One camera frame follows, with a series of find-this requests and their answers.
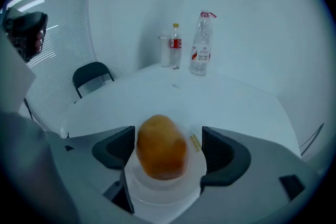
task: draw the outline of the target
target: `bread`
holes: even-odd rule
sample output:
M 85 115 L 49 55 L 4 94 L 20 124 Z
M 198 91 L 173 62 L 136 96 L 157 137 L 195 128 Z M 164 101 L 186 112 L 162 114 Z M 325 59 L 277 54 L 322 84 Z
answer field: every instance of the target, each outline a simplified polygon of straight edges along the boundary
M 167 116 L 154 115 L 140 126 L 136 152 L 144 171 L 154 179 L 175 179 L 185 171 L 186 141 Z

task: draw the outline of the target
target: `black device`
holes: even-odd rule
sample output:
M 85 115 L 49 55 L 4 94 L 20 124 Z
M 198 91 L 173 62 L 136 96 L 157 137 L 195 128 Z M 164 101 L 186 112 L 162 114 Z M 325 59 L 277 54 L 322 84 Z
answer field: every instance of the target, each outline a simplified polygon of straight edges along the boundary
M 40 54 L 43 48 L 44 36 L 48 23 L 48 15 L 42 12 L 27 13 L 22 16 L 9 18 L 13 8 L 7 9 L 2 26 L 25 62 Z M 43 33 L 41 49 L 37 50 L 35 42 L 38 32 Z

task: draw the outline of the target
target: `plate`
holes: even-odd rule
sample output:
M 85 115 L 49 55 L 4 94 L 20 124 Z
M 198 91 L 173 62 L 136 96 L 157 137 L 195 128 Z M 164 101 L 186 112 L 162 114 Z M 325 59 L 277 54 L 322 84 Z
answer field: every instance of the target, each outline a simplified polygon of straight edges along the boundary
M 191 129 L 180 124 L 177 127 L 187 142 L 187 167 L 184 174 L 173 180 L 157 180 L 143 170 L 135 149 L 126 164 L 125 177 L 131 198 L 152 205 L 170 205 L 187 198 L 201 190 L 201 177 L 206 173 L 206 161 L 201 143 Z

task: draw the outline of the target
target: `white venetian blind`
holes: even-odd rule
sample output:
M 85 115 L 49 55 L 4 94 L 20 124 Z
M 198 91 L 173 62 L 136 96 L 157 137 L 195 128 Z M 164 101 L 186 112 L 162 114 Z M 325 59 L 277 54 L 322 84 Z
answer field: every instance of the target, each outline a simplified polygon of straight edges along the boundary
M 12 0 L 7 5 L 22 12 L 48 14 L 43 51 L 27 64 L 36 80 L 26 99 L 42 126 L 60 133 L 68 107 L 79 99 L 72 75 L 77 68 L 95 61 L 88 33 L 87 0 Z M 101 84 L 96 79 L 80 91 L 85 94 Z M 24 105 L 20 114 L 29 117 Z

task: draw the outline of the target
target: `black chair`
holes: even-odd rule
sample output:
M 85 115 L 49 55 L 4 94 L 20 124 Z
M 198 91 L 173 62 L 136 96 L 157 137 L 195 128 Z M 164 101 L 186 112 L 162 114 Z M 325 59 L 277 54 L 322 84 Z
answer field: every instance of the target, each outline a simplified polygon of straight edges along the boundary
M 78 68 L 72 76 L 73 86 L 75 87 L 79 97 L 82 98 L 80 95 L 78 88 L 81 87 L 83 84 L 89 82 L 92 79 L 95 79 L 99 76 L 109 74 L 112 81 L 114 81 L 109 69 L 100 62 L 91 62 L 85 66 Z

